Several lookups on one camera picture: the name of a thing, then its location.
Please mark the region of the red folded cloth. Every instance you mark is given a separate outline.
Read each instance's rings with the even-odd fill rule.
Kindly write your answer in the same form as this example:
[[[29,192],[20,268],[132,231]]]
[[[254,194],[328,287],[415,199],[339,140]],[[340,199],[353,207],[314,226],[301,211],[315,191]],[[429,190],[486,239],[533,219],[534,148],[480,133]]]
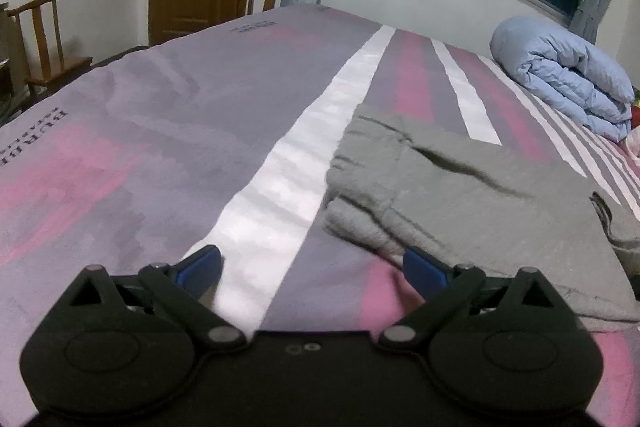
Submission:
[[[634,101],[631,104],[631,129],[640,126],[640,90],[634,87]]]

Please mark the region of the wooden chair at left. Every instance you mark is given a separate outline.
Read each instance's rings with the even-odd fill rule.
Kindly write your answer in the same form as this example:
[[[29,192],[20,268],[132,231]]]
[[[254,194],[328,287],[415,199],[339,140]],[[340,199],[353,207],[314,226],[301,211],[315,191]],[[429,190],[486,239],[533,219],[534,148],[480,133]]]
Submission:
[[[9,8],[6,15],[15,27],[18,49],[24,62],[23,80],[27,88],[30,101],[39,101],[45,96],[55,94],[75,79],[84,75],[92,67],[91,56],[66,55],[58,17],[58,2],[60,0],[32,0],[17,8]],[[54,48],[49,46],[47,31],[44,27],[44,8],[50,8]],[[23,15],[29,13],[32,20],[36,46],[36,61],[29,61],[27,41],[22,26]]]

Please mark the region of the light blue folded duvet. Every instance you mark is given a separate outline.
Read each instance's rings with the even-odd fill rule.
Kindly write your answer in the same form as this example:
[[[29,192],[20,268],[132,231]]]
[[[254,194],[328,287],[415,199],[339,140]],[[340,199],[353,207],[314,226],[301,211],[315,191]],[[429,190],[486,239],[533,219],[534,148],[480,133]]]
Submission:
[[[514,16],[496,27],[489,49],[506,75],[544,103],[606,139],[626,139],[634,86],[625,69],[589,41]]]

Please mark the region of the pink white folded blanket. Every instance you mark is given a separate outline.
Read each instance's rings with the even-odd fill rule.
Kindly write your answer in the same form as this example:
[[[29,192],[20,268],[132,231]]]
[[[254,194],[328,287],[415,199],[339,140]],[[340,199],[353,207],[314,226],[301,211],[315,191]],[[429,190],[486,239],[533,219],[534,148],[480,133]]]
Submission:
[[[631,134],[627,136],[623,143],[623,149],[634,160],[636,164],[640,161],[640,141]]]

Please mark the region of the grey pants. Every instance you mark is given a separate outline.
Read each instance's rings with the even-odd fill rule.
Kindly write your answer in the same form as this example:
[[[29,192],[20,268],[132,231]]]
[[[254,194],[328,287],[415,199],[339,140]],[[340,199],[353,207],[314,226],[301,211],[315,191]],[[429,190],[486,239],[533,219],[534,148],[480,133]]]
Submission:
[[[416,247],[492,277],[533,267],[588,329],[638,321],[638,220],[565,162],[360,105],[326,183],[326,229],[391,262]]]

